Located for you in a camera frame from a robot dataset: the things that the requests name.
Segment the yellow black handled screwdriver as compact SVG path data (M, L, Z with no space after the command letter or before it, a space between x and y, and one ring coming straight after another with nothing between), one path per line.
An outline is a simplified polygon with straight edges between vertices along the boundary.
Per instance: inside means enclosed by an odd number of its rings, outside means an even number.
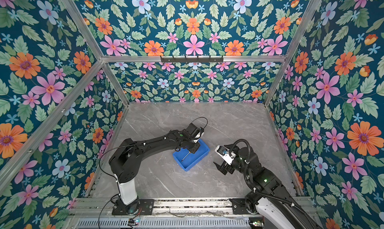
M190 154L191 152L190 151L188 151L187 152L187 154L183 157L183 159L181 160L181 162L183 162L185 159L186 159L186 157Z

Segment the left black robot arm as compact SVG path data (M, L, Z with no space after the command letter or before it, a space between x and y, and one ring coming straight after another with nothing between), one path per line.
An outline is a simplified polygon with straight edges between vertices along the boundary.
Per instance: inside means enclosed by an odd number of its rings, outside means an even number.
M117 180L119 190L115 212L126 215L139 212L140 200L136 192L135 177L144 159L167 150L186 149L194 154L200 148L199 139L203 134L203 127L190 123L186 129L170 130L157 138L124 140L109 159L112 176Z

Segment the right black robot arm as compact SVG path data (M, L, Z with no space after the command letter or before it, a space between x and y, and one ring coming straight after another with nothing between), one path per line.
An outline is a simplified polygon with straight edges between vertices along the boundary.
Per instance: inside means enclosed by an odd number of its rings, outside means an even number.
M249 213L263 216L278 229L321 228L294 200L282 181L262 166L248 141L240 139L230 145L219 145L215 152L223 159L222 164L215 164L222 174L237 171L243 175L251 190L244 202Z

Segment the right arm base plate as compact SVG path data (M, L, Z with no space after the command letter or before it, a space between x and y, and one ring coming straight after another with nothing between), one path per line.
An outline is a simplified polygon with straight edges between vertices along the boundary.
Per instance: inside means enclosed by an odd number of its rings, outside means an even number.
M246 205L246 200L242 198L230 198L232 203L232 211L234 215L257 215L256 209L249 209Z

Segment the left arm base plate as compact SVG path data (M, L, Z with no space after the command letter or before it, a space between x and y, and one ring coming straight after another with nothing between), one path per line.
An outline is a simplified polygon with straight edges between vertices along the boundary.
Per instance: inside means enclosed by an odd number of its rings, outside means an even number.
M138 214L148 216L151 215L154 209L155 200L153 199L136 199L126 205L122 199L118 199L114 203L112 211L113 216L136 216Z

